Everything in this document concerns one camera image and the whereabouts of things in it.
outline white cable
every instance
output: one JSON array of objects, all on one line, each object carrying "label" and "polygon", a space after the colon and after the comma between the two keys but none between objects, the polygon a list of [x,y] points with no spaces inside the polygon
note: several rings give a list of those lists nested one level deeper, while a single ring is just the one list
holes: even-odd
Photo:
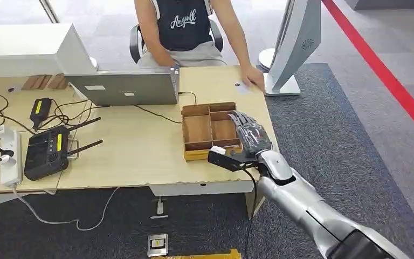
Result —
[{"label": "white cable", "polygon": [[109,202],[110,202],[110,200],[112,199],[112,197],[113,197],[113,195],[115,194],[115,192],[120,188],[120,187],[116,187],[114,190],[113,190],[113,192],[112,192],[112,194],[110,195],[110,197],[108,198],[108,200],[107,200],[107,203],[106,203],[106,205],[104,206],[104,210],[102,211],[102,218],[101,218],[101,221],[99,221],[99,223],[98,224],[96,224],[94,227],[91,227],[91,228],[86,228],[86,229],[83,229],[83,228],[80,228],[79,227],[79,219],[75,219],[75,220],[71,220],[71,221],[59,221],[59,222],[52,222],[52,221],[46,221],[46,220],[43,220],[43,219],[41,219],[40,217],[39,217],[39,215],[37,215],[37,213],[36,213],[36,211],[34,210],[34,208],[25,200],[25,199],[23,199],[23,197],[21,197],[19,194],[18,194],[18,192],[17,192],[17,190],[16,190],[16,186],[15,185],[13,185],[13,186],[11,186],[10,187],[11,189],[12,189],[12,192],[15,194],[15,196],[22,202],[22,203],[24,203],[24,204],[26,204],[26,206],[29,208],[29,210],[31,210],[32,211],[32,213],[34,214],[34,216],[40,221],[40,222],[42,222],[42,223],[45,223],[45,224],[70,224],[70,223],[72,223],[72,222],[76,222],[76,224],[75,224],[75,226],[77,227],[77,229],[79,230],[79,231],[89,231],[89,230],[92,230],[92,229],[95,229],[95,228],[97,228],[99,225],[101,225],[101,223],[103,222],[103,220],[104,220],[104,216],[105,216],[105,214],[106,214],[106,210],[107,210],[107,206],[108,206],[108,204],[109,204]]}]

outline sticker on laptop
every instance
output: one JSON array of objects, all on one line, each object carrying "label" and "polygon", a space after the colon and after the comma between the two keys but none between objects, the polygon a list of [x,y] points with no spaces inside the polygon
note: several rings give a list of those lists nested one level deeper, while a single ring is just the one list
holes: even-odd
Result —
[{"label": "sticker on laptop", "polygon": [[105,90],[103,85],[85,85],[86,90]]}]

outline white power strip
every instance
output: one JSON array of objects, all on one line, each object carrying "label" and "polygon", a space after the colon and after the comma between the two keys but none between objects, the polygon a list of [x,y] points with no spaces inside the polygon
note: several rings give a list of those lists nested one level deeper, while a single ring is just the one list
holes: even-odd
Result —
[{"label": "white power strip", "polygon": [[0,126],[1,149],[12,150],[13,156],[3,155],[1,161],[1,184],[10,187],[23,179],[20,133],[9,127]]}]

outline robotic arm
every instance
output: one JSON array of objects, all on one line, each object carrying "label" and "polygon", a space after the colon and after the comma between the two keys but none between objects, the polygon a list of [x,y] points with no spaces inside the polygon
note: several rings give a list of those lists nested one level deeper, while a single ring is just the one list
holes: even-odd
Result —
[{"label": "robotic arm", "polygon": [[272,150],[264,128],[244,113],[229,114],[244,146],[226,155],[213,147],[208,161],[230,171],[257,167],[258,191],[283,210],[315,242],[326,259],[409,259],[375,230],[360,225],[325,203],[285,158]]}]

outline floor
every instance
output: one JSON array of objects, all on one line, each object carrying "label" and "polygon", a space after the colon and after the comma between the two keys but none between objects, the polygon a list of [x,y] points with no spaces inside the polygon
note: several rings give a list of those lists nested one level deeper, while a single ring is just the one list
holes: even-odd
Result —
[{"label": "floor", "polygon": [[[295,76],[301,96],[266,98],[281,153],[336,210],[373,227],[414,259],[414,213],[329,66],[304,64]],[[43,219],[79,218],[80,227],[87,228],[98,222],[112,191],[61,190],[26,199]],[[264,202],[254,218],[246,257],[243,194],[163,201],[169,217],[151,220],[156,199],[148,187],[119,189],[102,225],[87,232],[72,224],[42,224],[19,200],[5,202],[0,204],[0,258],[145,258],[147,235],[156,233],[169,235],[169,256],[237,248],[243,258],[321,257],[313,241],[271,202]]]},{"label": "floor", "polygon": [[[244,28],[252,61],[274,45],[283,4],[232,0]],[[62,22],[74,23],[88,52],[102,69],[135,67],[128,32],[137,23],[132,0],[52,0]],[[334,1],[414,97],[414,10],[353,11]],[[47,23],[33,0],[0,0],[0,24]],[[327,63],[414,212],[414,121],[389,93],[322,6],[322,43],[309,63]],[[236,64],[225,42],[223,55]]]}]

